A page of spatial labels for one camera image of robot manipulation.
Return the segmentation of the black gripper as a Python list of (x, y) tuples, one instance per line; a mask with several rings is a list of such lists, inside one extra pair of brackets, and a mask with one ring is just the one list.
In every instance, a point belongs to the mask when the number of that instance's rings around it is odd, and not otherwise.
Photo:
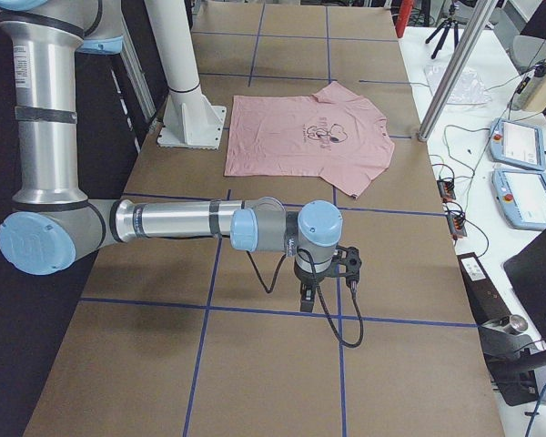
[(312, 312), (315, 305), (316, 287), (325, 278), (334, 278), (333, 269), (325, 269), (321, 272), (313, 273), (311, 267), (302, 268), (297, 262), (294, 263), (294, 273), (300, 281), (300, 312)]

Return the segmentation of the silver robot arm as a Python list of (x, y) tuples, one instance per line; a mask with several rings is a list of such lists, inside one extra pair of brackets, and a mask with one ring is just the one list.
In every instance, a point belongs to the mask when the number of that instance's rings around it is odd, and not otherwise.
[(344, 275), (343, 219), (324, 200), (288, 211), (274, 198), (136, 204), (91, 199), (79, 187), (76, 143), (78, 52), (115, 55), (124, 41), (117, 1), (0, 1), (13, 43), (22, 187), (0, 225), (0, 250), (17, 269), (49, 275), (115, 243), (135, 239), (228, 239), (234, 249), (294, 261), (300, 308), (320, 283)]

